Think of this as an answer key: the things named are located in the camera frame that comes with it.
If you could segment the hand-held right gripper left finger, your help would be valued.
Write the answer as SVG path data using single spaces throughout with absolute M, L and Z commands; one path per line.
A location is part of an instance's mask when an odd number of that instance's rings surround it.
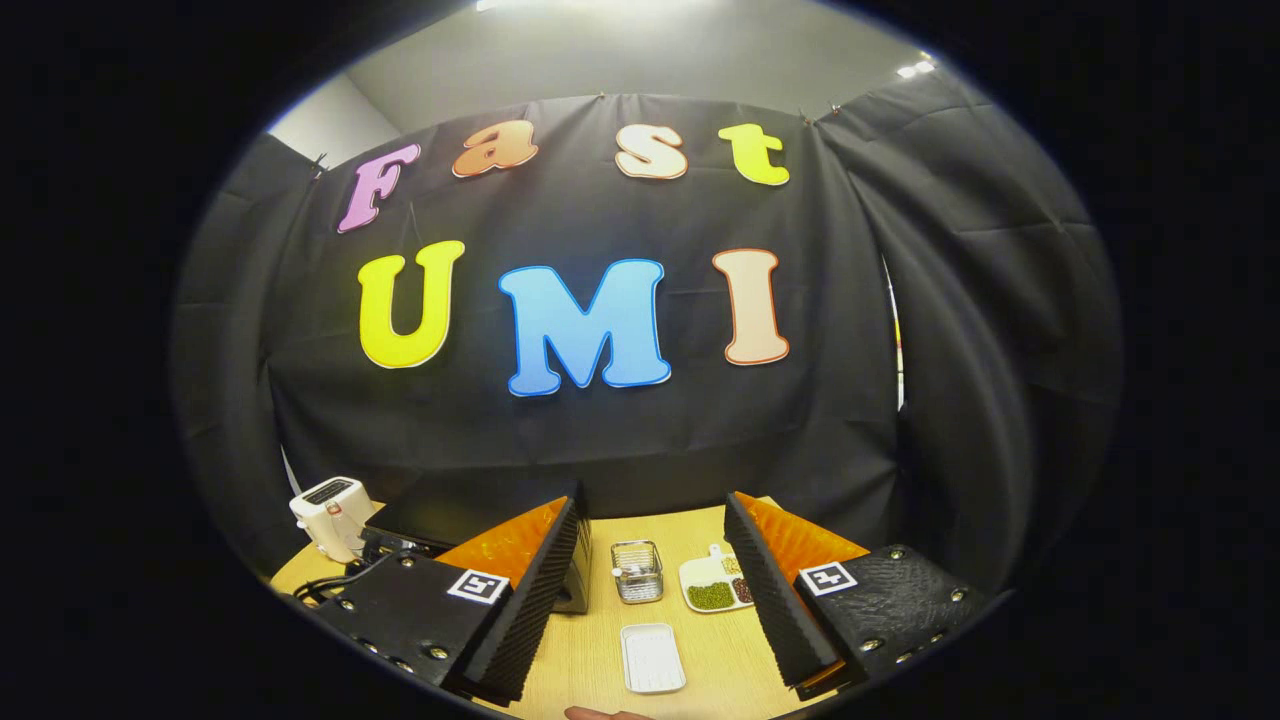
M 512 705 L 580 529 L 576 502 L 559 497 L 439 556 L 399 550 L 338 578 L 310 616 L 415 685 Z

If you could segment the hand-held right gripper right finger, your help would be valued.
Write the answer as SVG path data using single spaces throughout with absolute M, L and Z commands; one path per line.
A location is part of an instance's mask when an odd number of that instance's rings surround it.
M 979 585 L 909 546 L 868 550 L 741 492 L 726 497 L 724 538 L 780 676 L 800 700 L 920 662 L 991 603 Z

